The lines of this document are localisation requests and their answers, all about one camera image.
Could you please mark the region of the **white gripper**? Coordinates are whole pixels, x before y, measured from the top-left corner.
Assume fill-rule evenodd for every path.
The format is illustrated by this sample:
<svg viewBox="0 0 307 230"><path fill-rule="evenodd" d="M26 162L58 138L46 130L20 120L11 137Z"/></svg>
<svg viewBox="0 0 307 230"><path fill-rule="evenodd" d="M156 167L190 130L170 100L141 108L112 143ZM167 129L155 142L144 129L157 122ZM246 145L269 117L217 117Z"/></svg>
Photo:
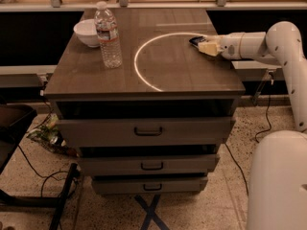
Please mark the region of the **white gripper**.
<svg viewBox="0 0 307 230"><path fill-rule="evenodd" d="M243 35L243 33L213 35L210 41L199 43L198 49L211 57L220 55L226 59L241 59L240 45Z"/></svg>

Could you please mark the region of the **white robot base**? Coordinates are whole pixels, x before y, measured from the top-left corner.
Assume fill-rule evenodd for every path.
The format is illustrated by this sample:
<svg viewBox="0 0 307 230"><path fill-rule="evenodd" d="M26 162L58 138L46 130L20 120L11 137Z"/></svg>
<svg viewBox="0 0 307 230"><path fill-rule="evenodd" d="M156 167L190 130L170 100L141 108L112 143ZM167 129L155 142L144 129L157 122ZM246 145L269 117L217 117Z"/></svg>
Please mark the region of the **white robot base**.
<svg viewBox="0 0 307 230"><path fill-rule="evenodd" d="M277 131L253 154L247 230L307 230L307 135Z"/></svg>

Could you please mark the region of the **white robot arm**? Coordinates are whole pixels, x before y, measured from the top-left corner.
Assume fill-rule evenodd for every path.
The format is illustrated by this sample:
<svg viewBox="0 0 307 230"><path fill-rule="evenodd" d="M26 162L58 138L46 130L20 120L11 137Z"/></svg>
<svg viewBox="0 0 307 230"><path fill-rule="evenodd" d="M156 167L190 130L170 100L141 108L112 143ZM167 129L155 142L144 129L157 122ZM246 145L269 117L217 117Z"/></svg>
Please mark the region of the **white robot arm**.
<svg viewBox="0 0 307 230"><path fill-rule="evenodd" d="M295 128L307 130L307 58L298 27L288 21L266 32L203 35L196 42L201 53L228 60L253 59L282 67L295 118Z"/></svg>

